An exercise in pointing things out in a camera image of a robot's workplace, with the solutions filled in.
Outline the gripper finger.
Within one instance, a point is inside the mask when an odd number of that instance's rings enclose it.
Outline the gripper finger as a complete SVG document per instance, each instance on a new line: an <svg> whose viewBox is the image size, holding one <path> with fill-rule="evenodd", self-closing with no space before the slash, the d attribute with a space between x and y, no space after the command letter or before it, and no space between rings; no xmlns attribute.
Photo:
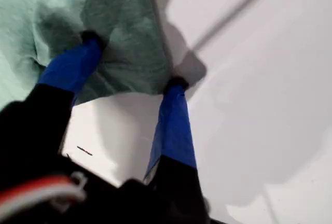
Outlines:
<svg viewBox="0 0 332 224"><path fill-rule="evenodd" d="M171 78L163 90L145 182L183 215L206 217L193 147L183 77Z"/></svg>
<svg viewBox="0 0 332 224"><path fill-rule="evenodd" d="M21 101L1 110L1 166L28 163L58 153L72 108L101 61L104 43L84 31L77 47L58 55Z"/></svg>

